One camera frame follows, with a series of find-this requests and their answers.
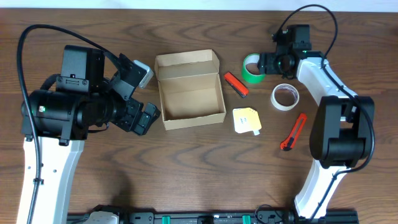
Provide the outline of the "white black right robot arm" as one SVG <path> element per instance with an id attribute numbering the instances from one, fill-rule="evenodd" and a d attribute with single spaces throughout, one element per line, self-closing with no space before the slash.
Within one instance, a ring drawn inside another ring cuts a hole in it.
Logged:
<path id="1" fill-rule="evenodd" d="M 318 105 L 309 142 L 313 162 L 294 203 L 300 218 L 321 218 L 343 177 L 359 171 L 358 162 L 368 163 L 374 152 L 374 102 L 350 90 L 326 56 L 312 50 L 308 25 L 279 29 L 272 40 L 276 50 L 260 54 L 260 73 L 297 79 Z"/>

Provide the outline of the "green tape roll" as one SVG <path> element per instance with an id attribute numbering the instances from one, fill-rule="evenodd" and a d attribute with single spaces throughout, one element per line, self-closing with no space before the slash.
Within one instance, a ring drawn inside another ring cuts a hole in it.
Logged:
<path id="1" fill-rule="evenodd" d="M 249 54 L 243 60 L 242 77 L 243 79 L 252 84 L 257 84 L 265 79 L 266 75 L 260 73 L 257 64 L 259 62 L 259 54 Z"/>

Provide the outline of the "white masking tape roll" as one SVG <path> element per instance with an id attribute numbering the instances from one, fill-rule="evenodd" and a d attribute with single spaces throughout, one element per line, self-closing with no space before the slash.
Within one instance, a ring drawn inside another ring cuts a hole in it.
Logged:
<path id="1" fill-rule="evenodd" d="M 297 89 L 290 84 L 281 83 L 273 89 L 271 93 L 272 105 L 281 111 L 293 109 L 299 102 L 300 95 Z"/>

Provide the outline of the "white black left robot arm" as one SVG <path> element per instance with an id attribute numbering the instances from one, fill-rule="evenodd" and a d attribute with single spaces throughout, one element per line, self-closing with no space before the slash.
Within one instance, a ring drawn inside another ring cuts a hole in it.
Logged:
<path id="1" fill-rule="evenodd" d="M 112 58 L 116 73 L 104 77 L 111 54 L 67 45 L 62 71 L 46 79 L 22 106 L 25 171 L 18 223 L 65 223 L 78 160 L 90 133 L 114 124 L 145 135 L 160 116 L 152 103 L 132 97 L 144 88 L 153 71 L 125 55 Z"/>

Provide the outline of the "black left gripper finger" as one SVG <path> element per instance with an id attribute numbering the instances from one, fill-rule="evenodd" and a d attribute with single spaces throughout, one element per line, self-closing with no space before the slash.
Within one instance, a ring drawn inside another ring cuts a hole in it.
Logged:
<path id="1" fill-rule="evenodd" d="M 112 79 L 103 78 L 104 88 L 107 91 L 115 91 L 124 100 L 129 100 L 136 88 L 139 87 L 144 71 L 124 54 L 119 54 L 119 57 L 116 57 L 110 52 L 105 52 L 104 55 L 117 69 Z"/>
<path id="2" fill-rule="evenodd" d="M 159 116 L 160 110 L 158 107 L 152 103 L 148 103 L 145 110 L 138 117 L 132 131 L 139 136 L 145 135 L 152 123 L 155 122 Z"/>

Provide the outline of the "red stapler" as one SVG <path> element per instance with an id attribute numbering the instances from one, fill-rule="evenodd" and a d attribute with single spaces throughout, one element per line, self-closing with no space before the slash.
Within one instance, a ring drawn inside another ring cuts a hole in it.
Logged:
<path id="1" fill-rule="evenodd" d="M 231 72 L 224 74 L 226 82 L 240 95 L 241 98 L 247 97 L 249 90 L 248 88 L 237 79 Z"/>

